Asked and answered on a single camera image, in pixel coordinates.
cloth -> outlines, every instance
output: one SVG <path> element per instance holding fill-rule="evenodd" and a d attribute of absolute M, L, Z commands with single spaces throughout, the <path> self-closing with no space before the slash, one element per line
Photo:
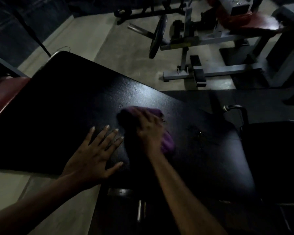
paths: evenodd
<path fill-rule="evenodd" d="M 117 115 L 119 124 L 125 129 L 126 132 L 132 132 L 136 133 L 137 127 L 140 126 L 138 118 L 135 116 L 135 113 L 133 111 L 134 106 L 130 106 L 127 108 L 124 108 L 121 110 L 121 112 Z M 155 108 L 145 108 L 145 107 L 138 107 L 135 106 L 140 111 L 148 110 L 151 114 L 154 114 L 155 116 L 162 118 L 163 113 L 159 109 Z M 174 154 L 175 151 L 175 143 L 173 141 L 173 138 L 169 134 L 167 130 L 165 130 L 162 141 L 161 141 L 161 152 L 165 156 L 169 156 Z"/>

floor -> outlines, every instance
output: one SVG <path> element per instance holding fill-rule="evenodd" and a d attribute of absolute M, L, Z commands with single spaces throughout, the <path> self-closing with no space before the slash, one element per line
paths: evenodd
<path fill-rule="evenodd" d="M 193 19 L 200 19 L 200 12 L 208 9 L 204 0 L 195 1 L 193 5 Z M 277 6 L 270 0 L 264 0 L 260 11 L 271 14 Z M 175 19 L 182 16 L 173 14 L 168 16 L 168 26 Z M 134 24 L 152 31 L 158 22 L 158 17 L 133 20 Z M 90 61 L 95 61 L 128 77 L 149 85 L 157 90 L 194 90 L 192 81 L 174 80 L 168 83 L 159 80 L 161 72 L 165 69 L 174 69 L 180 59 L 180 50 L 159 51 L 155 59 L 148 59 L 150 41 L 144 36 L 138 35 L 127 29 L 127 23 L 116 25 L 116 19 L 112 13 L 83 16 L 67 19 L 45 42 L 45 46 L 51 53 L 59 48 L 80 55 Z M 122 41 L 131 38 L 131 42 L 124 43 L 123 48 L 118 48 Z M 203 65 L 224 65 L 219 53 L 220 47 L 232 47 L 233 43 L 212 44 L 209 46 L 193 47 L 189 52 L 200 55 Z M 133 49 L 136 55 L 130 54 Z M 48 60 L 41 48 L 37 48 L 19 70 L 29 77 L 43 66 Z M 215 77 L 208 80 L 204 90 L 235 89 L 230 76 Z M 52 179 L 37 175 L 28 175 L 18 172 L 0 172 L 0 210 L 15 203 L 17 200 L 34 194 L 40 188 L 51 183 Z M 96 205 L 99 186 L 84 191 L 57 209 L 45 219 L 31 234 L 87 234 Z"/>

right hand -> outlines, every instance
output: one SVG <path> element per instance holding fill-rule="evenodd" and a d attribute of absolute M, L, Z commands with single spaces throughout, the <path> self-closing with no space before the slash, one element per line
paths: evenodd
<path fill-rule="evenodd" d="M 145 154 L 150 156 L 150 154 L 160 152 L 164 133 L 162 120 L 147 110 L 144 111 L 144 114 L 136 108 L 134 108 L 134 111 L 140 121 L 137 135 L 142 140 Z"/>

concrete floor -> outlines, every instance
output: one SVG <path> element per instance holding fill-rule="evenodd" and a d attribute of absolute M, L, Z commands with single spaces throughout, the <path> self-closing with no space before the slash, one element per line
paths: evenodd
<path fill-rule="evenodd" d="M 195 1 L 193 5 L 193 18 L 199 20 L 200 12 L 208 9 L 207 3 L 204 0 Z M 271 14 L 277 6 L 270 0 L 264 0 L 260 6 L 260 11 Z M 179 15 L 168 15 L 168 26 L 174 19 L 182 19 Z M 151 27 L 153 30 L 158 17 L 150 17 L 145 19 L 133 20 L 134 24 L 141 27 Z M 158 75 L 161 74 L 163 69 L 148 68 L 159 62 L 159 59 L 169 59 L 172 66 L 176 66 L 180 59 L 180 53 L 177 50 L 176 56 L 174 50 L 172 51 L 159 51 L 154 60 L 148 59 L 146 49 L 149 48 L 150 41 L 144 36 L 140 36 L 130 30 L 126 29 L 127 24 L 116 26 L 116 20 L 112 13 L 84 16 L 74 19 L 70 17 L 64 22 L 45 42 L 47 49 L 54 53 L 57 49 L 69 46 L 71 52 L 80 55 L 91 61 L 98 62 L 113 70 L 140 81 L 146 85 L 154 87 L 157 90 L 187 90 L 194 89 L 192 83 L 184 80 L 174 80 L 165 83 L 159 80 Z M 139 55 L 144 56 L 143 61 L 137 65 L 135 71 L 130 68 L 114 69 L 118 63 L 109 61 L 109 56 L 113 57 L 115 51 L 106 53 L 103 57 L 102 49 L 108 43 L 112 31 L 119 30 L 119 33 L 125 31 L 135 39 L 140 39 L 142 48 Z M 278 37 L 272 38 L 270 41 L 275 42 Z M 191 54 L 196 53 L 203 60 L 206 66 L 223 66 L 224 63 L 219 53 L 220 47 L 232 47 L 233 43 L 212 44 L 209 46 L 193 47 L 189 51 Z M 32 77 L 35 72 L 43 66 L 48 60 L 47 55 L 41 48 L 37 48 L 27 60 L 20 66 L 19 70 L 23 71 L 28 76 Z M 127 61 L 135 62 L 136 56 L 128 55 Z M 208 80 L 208 85 L 204 89 L 235 89 L 233 81 L 229 76 L 215 77 Z M 34 194 L 43 186 L 51 183 L 52 179 L 43 178 L 35 175 L 24 175 L 15 172 L 0 172 L 0 209 L 15 203 L 18 199 Z M 99 186 L 93 189 L 80 193 L 76 197 L 61 206 L 57 211 L 50 215 L 43 221 L 31 234 L 87 234 L 92 218 L 92 213 L 96 205 Z"/>

barbell sleeve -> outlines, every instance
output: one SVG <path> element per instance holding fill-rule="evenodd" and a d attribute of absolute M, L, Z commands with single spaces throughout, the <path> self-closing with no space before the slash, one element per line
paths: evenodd
<path fill-rule="evenodd" d="M 128 25 L 128 29 L 133 30 L 136 33 L 141 34 L 141 35 L 144 35 L 144 36 L 146 36 L 146 37 L 148 37 L 150 39 L 155 39 L 156 38 L 156 36 L 155 36 L 154 33 L 151 33 L 148 30 L 145 30 L 145 29 L 143 29 L 141 27 L 138 27 L 136 25 L 133 25 L 131 23 Z"/>

